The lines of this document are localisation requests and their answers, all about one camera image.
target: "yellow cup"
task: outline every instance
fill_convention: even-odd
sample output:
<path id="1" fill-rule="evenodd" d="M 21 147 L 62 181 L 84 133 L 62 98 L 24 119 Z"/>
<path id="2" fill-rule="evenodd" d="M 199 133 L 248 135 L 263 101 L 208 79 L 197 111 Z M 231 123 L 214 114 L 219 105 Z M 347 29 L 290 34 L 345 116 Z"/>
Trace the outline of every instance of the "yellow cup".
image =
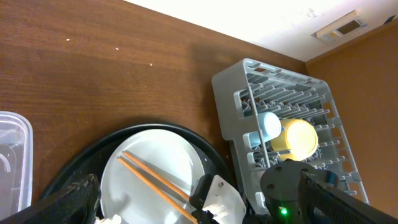
<path id="1" fill-rule="evenodd" d="M 310 157 L 318 147 L 318 135 L 313 126 L 302 119 L 283 119 L 285 129 L 271 140 L 274 151 L 290 149 L 290 154 L 280 155 L 281 159 L 302 161 Z"/>

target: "white cup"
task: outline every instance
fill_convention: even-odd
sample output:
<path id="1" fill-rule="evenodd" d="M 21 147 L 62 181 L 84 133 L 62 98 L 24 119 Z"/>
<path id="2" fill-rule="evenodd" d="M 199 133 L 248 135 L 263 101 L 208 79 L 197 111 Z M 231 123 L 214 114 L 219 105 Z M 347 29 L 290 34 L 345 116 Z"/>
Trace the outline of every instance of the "white cup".
<path id="1" fill-rule="evenodd" d="M 257 118 L 259 120 L 259 126 L 262 131 L 264 142 L 270 141 L 279 136 L 282 126 L 278 116 L 272 112 L 265 112 L 259 114 Z M 251 147 L 261 144 L 260 135 L 257 131 L 249 134 L 249 140 Z"/>

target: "plastic container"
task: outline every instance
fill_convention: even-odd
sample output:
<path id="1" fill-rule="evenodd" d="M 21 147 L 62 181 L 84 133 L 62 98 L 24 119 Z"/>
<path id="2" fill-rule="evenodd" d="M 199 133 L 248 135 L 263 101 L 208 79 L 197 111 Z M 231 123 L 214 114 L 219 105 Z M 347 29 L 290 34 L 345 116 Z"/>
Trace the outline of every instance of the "plastic container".
<path id="1" fill-rule="evenodd" d="M 0 220 L 30 206 L 33 132 L 23 116 L 0 111 Z"/>
<path id="2" fill-rule="evenodd" d="M 318 135 L 313 126 L 302 119 L 283 119 L 280 121 L 284 131 L 271 140 L 273 151 L 290 149 L 289 154 L 280 155 L 280 158 L 302 161 L 318 148 Z"/>

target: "clear plastic lid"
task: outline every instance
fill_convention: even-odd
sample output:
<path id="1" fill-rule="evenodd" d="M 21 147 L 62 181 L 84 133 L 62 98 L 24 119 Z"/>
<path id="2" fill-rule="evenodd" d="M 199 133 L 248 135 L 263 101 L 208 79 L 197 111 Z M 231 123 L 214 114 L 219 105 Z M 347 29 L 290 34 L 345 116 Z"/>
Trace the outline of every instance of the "clear plastic lid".
<path id="1" fill-rule="evenodd" d="M 23 116 L 0 111 L 0 220 L 30 206 L 33 132 Z"/>

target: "green light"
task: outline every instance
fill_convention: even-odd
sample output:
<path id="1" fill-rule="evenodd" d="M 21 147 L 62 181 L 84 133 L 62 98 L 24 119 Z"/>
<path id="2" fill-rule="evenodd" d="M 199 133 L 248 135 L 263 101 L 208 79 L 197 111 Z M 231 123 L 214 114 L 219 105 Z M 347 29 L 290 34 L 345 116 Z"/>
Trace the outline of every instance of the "green light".
<path id="1" fill-rule="evenodd" d="M 280 213 L 282 215 L 286 215 L 287 214 L 287 209 L 286 208 L 281 208 Z"/>

